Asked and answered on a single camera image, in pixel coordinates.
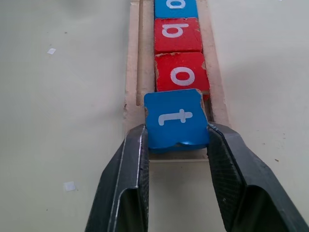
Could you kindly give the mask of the red letter o tile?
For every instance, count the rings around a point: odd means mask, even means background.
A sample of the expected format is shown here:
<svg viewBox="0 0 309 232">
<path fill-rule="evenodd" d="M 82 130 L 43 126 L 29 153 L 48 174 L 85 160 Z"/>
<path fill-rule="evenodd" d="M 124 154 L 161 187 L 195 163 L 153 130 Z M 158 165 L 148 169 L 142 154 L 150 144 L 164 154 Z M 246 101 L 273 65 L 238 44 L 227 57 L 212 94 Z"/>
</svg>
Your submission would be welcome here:
<svg viewBox="0 0 309 232">
<path fill-rule="evenodd" d="M 198 89 L 210 97 L 205 59 L 200 52 L 159 54 L 154 58 L 156 91 Z"/>
</svg>

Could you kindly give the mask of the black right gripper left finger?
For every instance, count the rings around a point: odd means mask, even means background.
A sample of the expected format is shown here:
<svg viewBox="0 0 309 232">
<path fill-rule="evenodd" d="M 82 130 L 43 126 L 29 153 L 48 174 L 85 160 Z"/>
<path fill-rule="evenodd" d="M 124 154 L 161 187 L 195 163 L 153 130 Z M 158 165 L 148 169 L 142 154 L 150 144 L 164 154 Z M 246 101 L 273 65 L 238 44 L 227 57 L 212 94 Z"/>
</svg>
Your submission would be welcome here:
<svg viewBox="0 0 309 232">
<path fill-rule="evenodd" d="M 148 232 L 148 221 L 148 131 L 141 124 L 102 172 L 85 232 Z"/>
</svg>

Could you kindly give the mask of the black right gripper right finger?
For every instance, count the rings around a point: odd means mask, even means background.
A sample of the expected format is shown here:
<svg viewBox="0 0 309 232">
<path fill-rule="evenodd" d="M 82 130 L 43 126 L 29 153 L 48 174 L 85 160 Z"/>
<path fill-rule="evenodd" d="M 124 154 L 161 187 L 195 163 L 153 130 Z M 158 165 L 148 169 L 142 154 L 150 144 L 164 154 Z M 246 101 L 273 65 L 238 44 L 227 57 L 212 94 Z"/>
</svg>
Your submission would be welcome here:
<svg viewBox="0 0 309 232">
<path fill-rule="evenodd" d="M 309 232 L 273 171 L 228 126 L 208 125 L 207 154 L 226 232 Z"/>
</svg>

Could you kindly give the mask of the red letter b tile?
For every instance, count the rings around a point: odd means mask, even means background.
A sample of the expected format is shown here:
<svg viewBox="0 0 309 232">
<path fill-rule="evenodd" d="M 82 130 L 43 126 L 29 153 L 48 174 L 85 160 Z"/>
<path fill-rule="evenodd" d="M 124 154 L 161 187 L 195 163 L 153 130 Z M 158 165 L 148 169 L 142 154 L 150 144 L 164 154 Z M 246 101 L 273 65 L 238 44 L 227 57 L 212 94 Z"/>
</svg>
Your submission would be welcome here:
<svg viewBox="0 0 309 232">
<path fill-rule="evenodd" d="M 197 18 L 154 20 L 154 53 L 201 52 L 202 39 Z"/>
</svg>

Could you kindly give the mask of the blue letter t tile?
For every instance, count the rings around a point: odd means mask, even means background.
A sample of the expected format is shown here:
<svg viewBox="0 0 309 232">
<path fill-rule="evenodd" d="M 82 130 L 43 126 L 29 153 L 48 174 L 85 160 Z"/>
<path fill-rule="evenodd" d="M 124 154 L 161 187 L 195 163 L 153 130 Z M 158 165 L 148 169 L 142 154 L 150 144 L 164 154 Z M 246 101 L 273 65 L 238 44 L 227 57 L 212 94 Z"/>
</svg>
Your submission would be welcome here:
<svg viewBox="0 0 309 232">
<path fill-rule="evenodd" d="M 151 151 L 203 149 L 210 143 L 203 97 L 198 89 L 148 93 L 144 96 L 144 109 Z"/>
</svg>

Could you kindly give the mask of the pale wooden letter tray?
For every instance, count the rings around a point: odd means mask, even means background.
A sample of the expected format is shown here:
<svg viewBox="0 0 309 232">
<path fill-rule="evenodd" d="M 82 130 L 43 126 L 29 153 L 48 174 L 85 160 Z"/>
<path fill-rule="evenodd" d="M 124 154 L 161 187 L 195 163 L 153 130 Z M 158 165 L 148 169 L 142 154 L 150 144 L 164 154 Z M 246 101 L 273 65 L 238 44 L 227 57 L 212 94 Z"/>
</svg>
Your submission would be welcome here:
<svg viewBox="0 0 309 232">
<path fill-rule="evenodd" d="M 228 126 L 223 82 L 220 74 L 214 35 L 211 26 L 210 0 L 197 0 L 199 23 L 206 69 L 210 80 L 211 97 L 205 102 L 206 114 L 217 129 Z M 148 160 L 204 161 L 230 160 L 223 136 L 211 133 L 210 151 L 196 150 L 172 152 L 160 158 L 148 155 L 144 126 L 142 97 L 155 88 L 154 72 L 154 0 L 131 0 L 129 18 L 128 55 L 126 67 L 126 93 L 124 106 L 125 140 L 118 154 L 130 164 Z"/>
</svg>

